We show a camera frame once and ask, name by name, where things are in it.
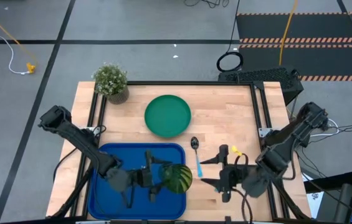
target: blue tray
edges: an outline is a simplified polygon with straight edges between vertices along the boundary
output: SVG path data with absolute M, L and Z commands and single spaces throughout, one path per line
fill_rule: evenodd
M 100 151 L 116 155 L 123 161 L 124 170 L 140 169 L 146 165 L 145 151 L 158 159 L 185 164 L 184 149 L 175 143 L 108 143 L 101 146 Z M 160 182 L 158 164 L 153 164 L 154 183 Z M 127 220 L 175 220 L 186 209 L 186 194 L 174 194 L 162 188 L 156 196 L 156 202 L 150 202 L 148 189 L 135 187 L 134 202 L 126 208 L 119 192 L 112 190 L 104 179 L 97 178 L 94 171 L 88 194 L 88 212 L 96 219 L 127 219 Z M 128 189 L 127 200 L 130 201 L 131 189 Z

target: yellow object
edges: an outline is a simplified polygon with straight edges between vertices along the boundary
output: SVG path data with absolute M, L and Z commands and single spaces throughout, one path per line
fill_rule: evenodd
M 27 66 L 27 70 L 29 71 L 29 73 L 33 74 L 34 73 L 34 69 L 36 68 L 36 66 L 32 65 L 29 62 L 26 63 L 26 66 Z
M 36 60 L 36 57 L 35 57 L 32 53 L 30 53 L 22 44 L 20 44 L 20 43 L 18 42 L 18 40 L 16 40 L 16 39 L 15 39 L 8 31 L 6 31 L 6 30 L 4 29 L 4 27 L 2 27 L 1 25 L 0 25 L 0 29 L 1 29 L 4 33 L 6 33 L 9 38 L 11 38 L 13 41 L 15 41 L 15 43 L 16 43 L 17 45 L 19 45 L 20 48 L 21 48 L 26 54 L 28 54 L 28 55 L 32 58 L 32 60 L 34 61 L 35 65 L 32 65 L 31 63 L 27 63 L 26 66 L 27 66 L 27 69 L 28 69 L 28 71 L 29 71 L 30 73 L 34 73 L 34 70 L 35 70 L 36 66 L 38 65 L 38 62 L 37 62 L 37 60 Z
M 281 51 L 280 51 L 280 61 L 279 61 L 279 65 L 282 64 L 282 51 L 283 51 L 283 44 L 285 42 L 285 38 L 287 37 L 287 32 L 288 32 L 288 29 L 289 29 L 289 24 L 290 24 L 290 21 L 292 20 L 292 15 L 293 15 L 293 12 L 295 12 L 295 9 L 296 7 L 298 6 L 298 0 L 295 0 L 295 3 L 293 3 L 293 8 L 292 8 L 292 11 L 290 11 L 290 14 L 289 14 L 289 18 L 288 18 L 288 23 L 287 23 L 287 27 L 285 28 L 285 32 L 283 33 L 283 37 L 282 37 L 282 43 L 281 43 Z
M 238 156 L 242 156 L 242 152 L 238 151 L 238 149 L 235 146 L 231 147 L 232 152 L 236 153 Z

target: potted plant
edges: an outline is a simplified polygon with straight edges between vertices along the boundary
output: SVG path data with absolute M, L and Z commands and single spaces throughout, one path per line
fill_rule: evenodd
M 96 83 L 95 92 L 106 96 L 113 104 L 124 103 L 129 96 L 126 74 L 117 65 L 100 67 L 92 76 Z

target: wooden table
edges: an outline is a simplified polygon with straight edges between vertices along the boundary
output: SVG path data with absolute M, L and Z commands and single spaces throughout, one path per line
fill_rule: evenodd
M 86 126 L 93 95 L 94 82 L 78 84 L 72 122 L 77 126 Z M 252 106 L 250 88 L 248 86 L 163 86 L 163 85 L 133 85 L 129 86 L 130 97 L 122 105 L 107 103 L 103 124 L 107 131 L 101 135 L 100 142 L 175 142 L 180 144 L 186 153 L 186 165 L 191 168 L 194 176 L 193 184 L 187 191 L 187 207 L 180 220 L 224 220 L 231 216 L 232 220 L 242 220 L 242 197 L 232 194 L 229 203 L 222 203 L 221 194 L 216 193 L 210 185 L 201 182 L 197 177 L 195 154 L 190 146 L 193 136 L 199 139 L 198 154 L 201 161 L 214 157 L 219 152 L 221 144 L 237 146 L 239 151 L 249 157 L 249 164 L 255 164 L 255 158 L 260 154 L 257 127 Z M 172 139 L 162 139 L 152 134 L 144 122 L 144 112 L 148 103 L 160 95 L 176 95 L 184 99 L 191 107 L 192 120 L 188 129 L 180 136 Z M 262 125 L 265 127 L 262 102 L 259 91 L 257 99 Z M 282 128 L 288 124 L 287 111 L 279 83 L 265 83 L 265 94 L 269 106 L 273 128 Z M 95 124 L 101 100 L 97 101 Z M 61 158 L 73 149 L 73 145 L 65 141 Z M 229 161 L 237 155 L 230 151 Z M 297 177 L 295 180 L 284 181 L 284 186 L 293 201 L 306 215 L 310 216 L 305 188 L 301 176 L 297 155 L 294 155 Z M 77 151 L 59 167 L 52 188 L 47 215 L 55 213 L 66 201 L 75 187 L 75 181 L 80 162 L 80 151 Z M 219 178 L 221 165 L 204 165 L 205 178 Z M 285 177 L 292 175 L 291 168 Z M 278 217 L 282 217 L 279 194 L 274 188 Z M 77 214 L 82 213 L 82 203 L 86 196 L 85 190 L 79 198 Z M 271 221 L 269 199 L 267 193 L 259 198 L 250 198 L 254 220 Z

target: green plate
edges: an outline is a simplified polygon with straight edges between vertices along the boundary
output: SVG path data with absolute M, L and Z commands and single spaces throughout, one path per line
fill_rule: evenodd
M 155 98 L 145 109 L 145 124 L 154 134 L 171 138 L 181 134 L 191 121 L 188 104 L 178 96 Z

